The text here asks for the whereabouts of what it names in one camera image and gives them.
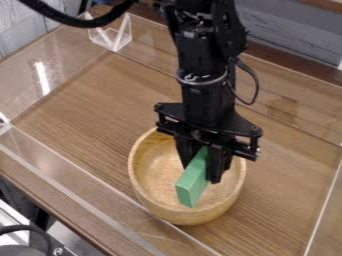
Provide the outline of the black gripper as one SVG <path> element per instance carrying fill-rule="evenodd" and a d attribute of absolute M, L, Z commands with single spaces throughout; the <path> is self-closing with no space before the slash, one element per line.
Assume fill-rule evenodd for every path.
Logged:
<path fill-rule="evenodd" d="M 262 129 L 236 112 L 235 79 L 222 77 L 176 78 L 181 101 L 157 103 L 157 131 L 175 139 L 183 168 L 201 147 L 208 148 L 205 179 L 216 184 L 230 169 L 234 156 L 255 161 Z"/>

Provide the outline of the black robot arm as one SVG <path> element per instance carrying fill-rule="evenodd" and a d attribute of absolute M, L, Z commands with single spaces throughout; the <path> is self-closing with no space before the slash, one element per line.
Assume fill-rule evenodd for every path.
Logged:
<path fill-rule="evenodd" d="M 234 0 L 160 0 L 176 47 L 179 103 L 159 103 L 157 130 L 175 139 L 181 165 L 207 149 L 204 177 L 222 180 L 232 158 L 258 158 L 258 127 L 238 113 L 236 71 L 255 71 L 239 58 L 248 47 Z"/>

